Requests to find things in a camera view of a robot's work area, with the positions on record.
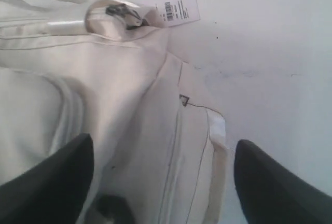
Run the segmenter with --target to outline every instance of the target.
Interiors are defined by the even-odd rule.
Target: white floor
[[[332,195],[331,0],[198,5],[201,21],[175,27],[171,46],[191,59],[221,102],[229,147],[250,139]],[[231,164],[220,223],[245,223]]]

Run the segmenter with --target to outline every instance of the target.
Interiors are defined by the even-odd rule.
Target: white wall
[[[171,45],[222,103],[230,147],[250,139],[332,195],[331,0],[198,5],[201,21],[174,28]],[[227,183],[222,223],[245,223],[231,169]]]

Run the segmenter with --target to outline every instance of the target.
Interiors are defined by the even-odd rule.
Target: white label
[[[154,6],[166,27],[200,20],[196,0],[144,0],[142,3]]]

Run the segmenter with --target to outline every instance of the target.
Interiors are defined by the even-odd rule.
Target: barcode
[[[166,10],[167,21],[173,21],[171,2],[165,3],[165,10]]]

